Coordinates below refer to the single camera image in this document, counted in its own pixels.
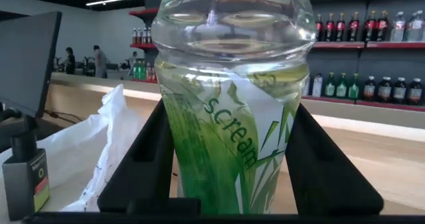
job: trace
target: white plastic bag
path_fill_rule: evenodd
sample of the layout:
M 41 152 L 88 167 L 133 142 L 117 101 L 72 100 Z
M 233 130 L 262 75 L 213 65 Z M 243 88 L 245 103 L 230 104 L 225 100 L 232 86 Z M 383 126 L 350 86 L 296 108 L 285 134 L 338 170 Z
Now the white plastic bag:
M 127 108 L 123 91 L 121 84 L 107 93 L 99 114 L 37 142 L 39 148 L 46 150 L 51 190 L 60 189 L 81 173 L 94 169 L 80 199 L 76 196 L 74 200 L 66 200 L 66 203 L 75 202 L 64 211 L 98 211 L 96 196 L 102 192 L 105 180 L 110 179 L 144 124 L 136 112 Z M 10 156 L 11 150 L 0 154 L 0 164 Z M 57 204 L 54 191 L 51 193 L 49 202 Z M 59 202 L 61 206 L 52 211 L 59 211 L 66 205 Z M 4 215 L 7 215 L 7 206 L 0 166 L 0 216 Z

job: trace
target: water bottle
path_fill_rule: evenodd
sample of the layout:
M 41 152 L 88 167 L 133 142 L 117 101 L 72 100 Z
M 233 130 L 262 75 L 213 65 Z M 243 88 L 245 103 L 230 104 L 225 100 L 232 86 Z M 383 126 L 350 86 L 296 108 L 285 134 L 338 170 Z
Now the water bottle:
M 309 77 L 309 0 L 162 0 L 151 32 L 179 196 L 269 213 Z

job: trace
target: person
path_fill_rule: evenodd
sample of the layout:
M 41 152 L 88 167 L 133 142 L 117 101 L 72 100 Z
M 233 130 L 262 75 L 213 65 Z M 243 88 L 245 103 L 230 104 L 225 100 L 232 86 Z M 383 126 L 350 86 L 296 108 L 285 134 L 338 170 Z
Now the person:
M 68 57 L 63 62 L 63 65 L 65 66 L 65 73 L 66 74 L 75 74 L 75 56 L 74 51 L 71 47 L 66 48 L 66 52 L 68 53 Z
M 108 70 L 106 69 L 107 58 L 105 53 L 100 50 L 98 45 L 94 49 L 94 64 L 96 65 L 96 78 L 108 78 Z

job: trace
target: dark bottle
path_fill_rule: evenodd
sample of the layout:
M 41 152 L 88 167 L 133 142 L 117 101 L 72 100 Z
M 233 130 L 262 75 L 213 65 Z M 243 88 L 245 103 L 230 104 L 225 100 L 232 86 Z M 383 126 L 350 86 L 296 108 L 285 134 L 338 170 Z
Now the dark bottle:
M 344 13 L 341 13 L 339 17 L 339 21 L 337 22 L 337 35 L 336 35 L 336 41 L 342 42 L 344 38 L 344 32 L 345 32 L 345 21 L 344 21 Z
M 376 41 L 377 20 L 375 19 L 376 11 L 372 11 L 369 18 L 365 22 L 363 29 L 363 41 Z
M 410 105 L 419 105 L 422 97 L 422 85 L 420 78 L 414 78 L 410 84 L 409 94 L 407 96 L 407 103 Z
M 383 11 L 381 17 L 378 20 L 377 41 L 386 40 L 388 25 L 389 25 L 388 13 L 386 11 Z
M 381 102 L 389 102 L 391 98 L 392 83 L 390 77 L 384 77 L 379 83 L 378 100 Z
M 321 22 L 321 15 L 317 15 L 316 21 L 316 41 L 323 40 L 323 22 Z
M 359 33 L 359 12 L 354 12 L 354 15 L 351 17 L 351 21 L 348 27 L 347 40 L 351 42 L 357 41 L 357 34 Z
M 375 97 L 375 87 L 377 86 L 375 78 L 370 76 L 365 83 L 365 89 L 363 91 L 363 98 L 366 101 L 373 101 Z
M 335 22 L 333 21 L 333 13 L 329 14 L 329 20 L 326 22 L 325 41 L 335 41 Z
M 394 83 L 394 94 L 392 99 L 396 104 L 404 103 L 404 98 L 406 98 L 407 84 L 403 77 L 399 77 L 398 81 Z

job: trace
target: computer monitor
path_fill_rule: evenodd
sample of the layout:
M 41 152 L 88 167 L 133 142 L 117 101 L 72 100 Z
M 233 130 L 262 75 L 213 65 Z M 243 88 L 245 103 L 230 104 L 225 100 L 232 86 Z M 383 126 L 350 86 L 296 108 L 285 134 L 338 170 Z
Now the computer monitor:
M 61 12 L 0 22 L 0 102 L 43 116 Z

